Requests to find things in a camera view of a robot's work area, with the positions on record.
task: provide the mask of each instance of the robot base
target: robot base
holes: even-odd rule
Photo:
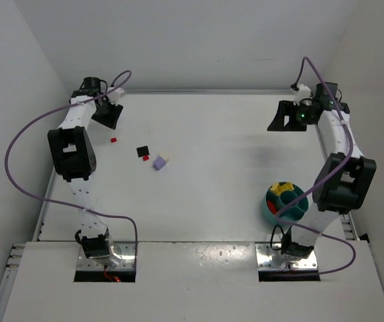
[[[106,275],[116,276],[121,282],[135,282],[135,243],[114,243],[121,250],[121,260],[116,267],[109,267]],[[75,282],[112,282],[104,274],[104,265],[86,258],[83,249],[78,253]]]
[[[273,248],[281,248],[273,243]],[[298,282],[320,280],[319,275],[302,276],[304,273],[318,273],[318,264],[313,251],[306,259],[295,260],[281,255],[280,250],[272,250],[269,243],[256,243],[257,270],[260,282]]]

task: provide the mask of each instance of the small block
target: small block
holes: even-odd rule
[[[159,156],[165,160],[165,163],[168,163],[170,161],[170,159],[168,158],[168,156],[166,156],[165,154],[159,154]]]
[[[166,165],[166,161],[161,157],[161,156],[158,156],[156,158],[156,160],[153,161],[153,167],[159,171],[160,169],[162,169],[164,166]]]
[[[269,210],[275,215],[277,213],[277,208],[275,205],[272,203],[272,201],[266,201],[267,207]]]
[[[150,154],[149,153],[149,147],[148,146],[142,146],[140,148],[137,148],[137,154],[138,154],[138,158],[148,156]]]
[[[278,188],[279,188],[279,183],[277,182],[272,185],[270,190],[274,193]]]
[[[288,190],[291,190],[293,191],[294,190],[294,186],[291,182],[286,182],[285,184],[283,184],[282,186],[280,186],[280,189],[281,189],[281,192],[283,193],[284,191],[288,191]]]

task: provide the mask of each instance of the toy pieces in bowl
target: toy pieces in bowl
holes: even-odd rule
[[[278,189],[277,192],[279,195],[277,195],[275,191],[272,191],[273,189]],[[278,182],[273,184],[272,187],[267,190],[266,195],[261,202],[263,218],[269,223],[277,225],[278,222],[274,217],[275,213],[302,194],[304,194],[303,190],[290,182]],[[308,199],[303,198],[299,203],[296,203],[293,207],[282,213],[280,218],[286,221],[297,222],[305,215],[308,207]]]

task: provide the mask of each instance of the metal frame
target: metal frame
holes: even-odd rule
[[[52,190],[53,190],[53,183],[55,181],[55,177],[56,177],[56,171],[53,168],[44,198],[47,198],[47,199],[50,198],[50,195],[52,194]],[[32,237],[33,242],[38,242],[40,240],[39,238],[42,230],[42,225],[44,225],[44,217],[46,216],[47,207],[48,207],[48,203],[44,201],[42,204],[42,208],[40,209],[40,214],[38,215],[36,230],[34,231],[34,236]]]
[[[186,95],[292,95],[285,89],[131,89],[127,94],[154,95],[154,94],[186,94]]]
[[[22,259],[25,244],[13,244],[9,259],[5,266],[3,279],[0,284],[0,322],[4,317],[5,308],[9,302],[11,289],[16,279],[17,271],[19,270],[20,261]]]

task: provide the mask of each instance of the teal bowl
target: teal bowl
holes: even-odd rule
[[[280,210],[286,204],[290,203],[298,196],[304,194],[304,191],[300,187],[296,186],[295,184],[293,184],[293,187],[293,191],[284,191],[282,194],[280,194],[280,196],[277,196],[275,193],[270,191],[270,189],[267,189],[267,192],[261,202],[261,213],[263,218],[268,223],[272,225],[280,224],[275,220],[275,215],[269,210],[266,202],[271,201],[275,205],[277,211]],[[305,215],[305,212],[308,210],[308,208],[308,198],[304,198],[299,201],[299,203],[296,203],[292,208],[288,209],[285,213],[281,214],[279,218],[286,221],[298,222]]]

